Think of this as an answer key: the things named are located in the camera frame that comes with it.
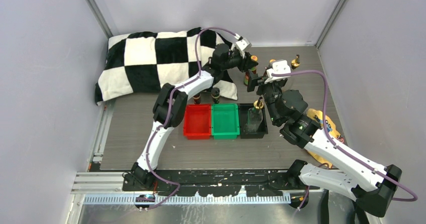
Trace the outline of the yellow cap chili sauce bottle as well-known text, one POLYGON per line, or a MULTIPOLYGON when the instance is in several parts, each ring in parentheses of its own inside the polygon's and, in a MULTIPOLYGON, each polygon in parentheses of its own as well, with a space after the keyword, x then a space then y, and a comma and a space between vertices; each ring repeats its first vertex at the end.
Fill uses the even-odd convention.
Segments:
POLYGON ((275 67, 274 67, 274 63, 276 62, 275 59, 271 59, 269 61, 268 66, 265 68, 265 72, 264 72, 264 76, 267 76, 268 78, 272 78, 272 74, 275 73, 275 67))

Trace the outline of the clear glass oil bottle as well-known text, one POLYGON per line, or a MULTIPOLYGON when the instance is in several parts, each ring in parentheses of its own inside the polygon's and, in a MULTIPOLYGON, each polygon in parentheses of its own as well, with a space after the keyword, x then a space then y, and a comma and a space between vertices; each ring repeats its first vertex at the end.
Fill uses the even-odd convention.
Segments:
POLYGON ((256 132, 263 121, 262 109, 264 108, 264 103, 262 102, 262 98, 263 97, 260 96, 253 103, 253 107, 248 110, 247 121, 244 126, 245 133, 256 132))

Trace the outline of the brown sauce glass bottle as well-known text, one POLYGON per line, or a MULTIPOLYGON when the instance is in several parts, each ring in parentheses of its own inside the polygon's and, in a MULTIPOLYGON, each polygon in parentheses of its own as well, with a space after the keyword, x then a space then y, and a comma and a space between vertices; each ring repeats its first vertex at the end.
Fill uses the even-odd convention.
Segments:
MULTIPOLYGON (((300 55, 296 54, 295 59, 291 61, 291 73, 293 73, 299 66, 300 66, 300 55)), ((287 89, 291 89, 294 83, 294 79, 293 77, 288 77, 287 79, 288 81, 287 81, 286 87, 287 89)))

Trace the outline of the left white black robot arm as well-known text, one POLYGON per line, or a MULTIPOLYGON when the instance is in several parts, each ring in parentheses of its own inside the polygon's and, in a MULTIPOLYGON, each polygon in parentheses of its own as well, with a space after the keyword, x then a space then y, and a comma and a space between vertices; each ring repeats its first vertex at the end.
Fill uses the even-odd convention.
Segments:
POLYGON ((155 181, 161 151, 170 133, 183 121, 187 101, 222 79, 226 70, 237 67, 241 72, 257 66, 258 62, 248 52, 251 43, 240 40, 229 48, 226 44, 215 46, 205 65, 198 65, 198 73, 178 84, 165 84, 153 107, 153 126, 145 148, 133 164, 129 183, 142 191, 150 190, 155 181))

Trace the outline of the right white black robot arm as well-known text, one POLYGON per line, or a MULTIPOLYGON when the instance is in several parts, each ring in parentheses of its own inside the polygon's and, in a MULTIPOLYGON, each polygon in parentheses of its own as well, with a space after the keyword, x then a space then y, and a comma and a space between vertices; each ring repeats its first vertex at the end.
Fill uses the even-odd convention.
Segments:
POLYGON ((298 90, 283 91, 286 80, 269 81, 267 76, 249 75, 247 91, 262 96, 273 125, 292 145, 324 157, 339 172, 324 170, 295 160, 287 171, 287 184, 293 189, 317 186, 353 200, 365 212, 384 217, 397 190, 402 170, 387 167, 355 152, 339 140, 328 137, 324 125, 308 117, 308 104, 298 90))

